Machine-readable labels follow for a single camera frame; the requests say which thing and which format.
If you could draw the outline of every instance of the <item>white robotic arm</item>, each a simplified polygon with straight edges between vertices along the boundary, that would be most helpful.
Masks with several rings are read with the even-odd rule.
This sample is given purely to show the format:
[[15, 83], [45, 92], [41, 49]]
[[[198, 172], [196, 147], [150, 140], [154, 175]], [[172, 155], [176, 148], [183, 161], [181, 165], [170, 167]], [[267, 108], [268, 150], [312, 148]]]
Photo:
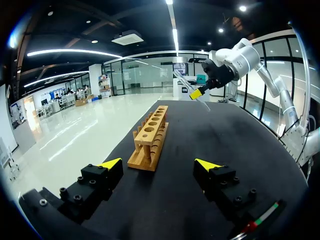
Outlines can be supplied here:
[[209, 80], [202, 88], [198, 88], [190, 97], [204, 94], [206, 89], [221, 88], [231, 81], [237, 81], [250, 71], [255, 70], [267, 86], [271, 96], [280, 97], [280, 105], [285, 119], [285, 136], [282, 144], [301, 166], [310, 157], [320, 152], [320, 129], [305, 133], [299, 124], [296, 108], [290, 93], [280, 76], [272, 79], [265, 63], [260, 60], [259, 53], [253, 48], [249, 40], [242, 38], [232, 49], [220, 49], [215, 53], [218, 66], [210, 59], [202, 63]]

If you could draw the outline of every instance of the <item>black ceiling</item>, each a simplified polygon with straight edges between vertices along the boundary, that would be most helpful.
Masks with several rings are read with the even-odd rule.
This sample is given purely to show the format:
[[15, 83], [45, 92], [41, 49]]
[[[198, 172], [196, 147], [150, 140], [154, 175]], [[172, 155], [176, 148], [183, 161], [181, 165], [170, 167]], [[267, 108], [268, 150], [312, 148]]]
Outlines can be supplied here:
[[[240, 4], [248, 10], [239, 11]], [[173, 9], [180, 50], [229, 48], [243, 37], [253, 39], [288, 28], [287, 17], [273, 17], [275, 12], [261, 0], [173, 0]], [[217, 31], [220, 27], [223, 34]], [[144, 41], [139, 46], [111, 42], [116, 34], [127, 30], [137, 31]], [[128, 56], [175, 49], [165, 0], [55, 0], [36, 8], [23, 41], [25, 51], [21, 48], [18, 61], [13, 63], [21, 69], [20, 75], [13, 76], [13, 81], [18, 79], [16, 98], [43, 86], [40, 82], [24, 88], [39, 77], [88, 70], [89, 65], [115, 59], [87, 53], [28, 57], [29, 52], [72, 48]]]

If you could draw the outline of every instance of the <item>wooden test tube rack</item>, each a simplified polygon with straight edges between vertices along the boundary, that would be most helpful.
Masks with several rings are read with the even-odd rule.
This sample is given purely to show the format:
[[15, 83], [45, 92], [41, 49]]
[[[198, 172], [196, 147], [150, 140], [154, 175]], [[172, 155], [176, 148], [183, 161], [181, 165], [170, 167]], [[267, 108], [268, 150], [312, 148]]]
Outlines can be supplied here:
[[166, 122], [168, 106], [158, 106], [155, 112], [150, 112], [142, 127], [133, 131], [134, 147], [128, 167], [156, 171], [162, 147], [164, 145], [167, 128]]

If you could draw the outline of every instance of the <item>black work surface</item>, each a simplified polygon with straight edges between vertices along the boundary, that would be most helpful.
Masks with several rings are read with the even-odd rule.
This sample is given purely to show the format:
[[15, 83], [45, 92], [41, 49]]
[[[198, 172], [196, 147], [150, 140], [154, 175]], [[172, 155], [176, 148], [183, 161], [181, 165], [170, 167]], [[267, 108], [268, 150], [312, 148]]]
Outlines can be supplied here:
[[[169, 122], [156, 172], [127, 167], [132, 131], [159, 105]], [[123, 240], [226, 239], [232, 222], [208, 202], [193, 177], [195, 158], [229, 165], [242, 183], [287, 202], [269, 229], [278, 232], [296, 210], [307, 185], [277, 139], [244, 110], [226, 103], [159, 100], [106, 161], [122, 158], [124, 175], [84, 227]]]

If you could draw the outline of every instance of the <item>glossy white floor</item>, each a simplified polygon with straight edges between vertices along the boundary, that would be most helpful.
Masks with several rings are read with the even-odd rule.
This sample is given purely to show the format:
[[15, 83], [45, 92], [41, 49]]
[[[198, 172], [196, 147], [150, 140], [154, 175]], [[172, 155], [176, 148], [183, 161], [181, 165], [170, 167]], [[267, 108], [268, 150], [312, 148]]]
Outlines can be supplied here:
[[[211, 102], [219, 99], [210, 96]], [[15, 181], [7, 178], [14, 199], [42, 187], [59, 196], [59, 188], [71, 185], [81, 168], [103, 162], [157, 100], [176, 99], [165, 92], [113, 96], [72, 106], [46, 119], [29, 119], [36, 144], [24, 155], [19, 148], [13, 153], [20, 167]]]

